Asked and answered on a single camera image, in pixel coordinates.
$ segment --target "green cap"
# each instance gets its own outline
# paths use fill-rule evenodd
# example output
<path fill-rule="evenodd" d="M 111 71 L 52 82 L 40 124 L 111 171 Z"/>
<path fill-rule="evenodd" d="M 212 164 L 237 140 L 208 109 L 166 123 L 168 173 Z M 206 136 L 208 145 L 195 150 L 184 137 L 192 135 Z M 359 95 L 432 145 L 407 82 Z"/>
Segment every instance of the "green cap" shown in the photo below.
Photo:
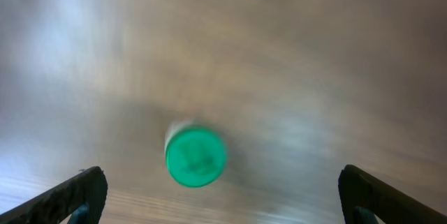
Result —
<path fill-rule="evenodd" d="M 192 126 L 176 133 L 166 147 L 166 165 L 171 176 L 188 187 L 206 186 L 226 166 L 226 148 L 210 129 Z"/>

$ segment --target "blurry object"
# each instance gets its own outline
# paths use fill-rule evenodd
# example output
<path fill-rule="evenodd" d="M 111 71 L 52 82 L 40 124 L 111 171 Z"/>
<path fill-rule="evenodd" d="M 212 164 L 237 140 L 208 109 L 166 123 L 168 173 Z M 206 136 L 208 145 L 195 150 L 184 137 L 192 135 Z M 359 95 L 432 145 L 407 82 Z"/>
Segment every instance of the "blurry object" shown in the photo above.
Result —
<path fill-rule="evenodd" d="M 0 215 L 1 224 L 97 224 L 107 195 L 107 181 L 99 167 L 81 172 L 34 199 Z"/>
<path fill-rule="evenodd" d="M 192 188 L 206 186 L 226 167 L 221 137 L 194 120 L 173 122 L 165 139 L 166 166 L 173 179 Z"/>
<path fill-rule="evenodd" d="M 353 165 L 338 179 L 346 224 L 447 223 L 447 217 Z"/>

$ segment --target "wooden surface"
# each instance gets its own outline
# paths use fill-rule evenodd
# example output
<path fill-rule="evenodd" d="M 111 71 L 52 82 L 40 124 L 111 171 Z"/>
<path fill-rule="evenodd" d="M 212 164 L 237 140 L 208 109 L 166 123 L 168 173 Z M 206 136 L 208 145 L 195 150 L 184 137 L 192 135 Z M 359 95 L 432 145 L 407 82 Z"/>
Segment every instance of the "wooden surface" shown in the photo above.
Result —
<path fill-rule="evenodd" d="M 0 211 L 100 165 L 102 223 L 342 223 L 351 163 L 447 214 L 444 0 L 0 0 Z M 170 121 L 222 132 L 201 189 Z"/>

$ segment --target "small bottle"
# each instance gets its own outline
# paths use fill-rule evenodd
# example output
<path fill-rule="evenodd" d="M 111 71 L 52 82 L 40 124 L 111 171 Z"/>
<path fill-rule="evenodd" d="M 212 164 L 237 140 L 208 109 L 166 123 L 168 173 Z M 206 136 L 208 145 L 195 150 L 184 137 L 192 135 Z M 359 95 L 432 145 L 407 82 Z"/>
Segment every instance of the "small bottle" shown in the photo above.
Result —
<path fill-rule="evenodd" d="M 219 178 L 227 162 L 221 137 L 193 120 L 171 124 L 165 138 L 165 157 L 173 179 L 191 188 L 206 186 Z"/>

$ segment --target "wooden floor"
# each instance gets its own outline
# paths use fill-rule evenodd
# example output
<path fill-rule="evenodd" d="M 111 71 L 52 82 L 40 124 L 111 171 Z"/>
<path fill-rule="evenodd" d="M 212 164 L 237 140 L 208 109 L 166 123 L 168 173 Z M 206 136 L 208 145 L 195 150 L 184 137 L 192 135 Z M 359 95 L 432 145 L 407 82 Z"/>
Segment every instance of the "wooden floor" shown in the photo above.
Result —
<path fill-rule="evenodd" d="M 447 214 L 445 0 L 0 0 L 0 212 L 101 166 L 102 223 L 343 223 L 357 165 Z M 176 184 L 163 135 L 230 164 Z"/>

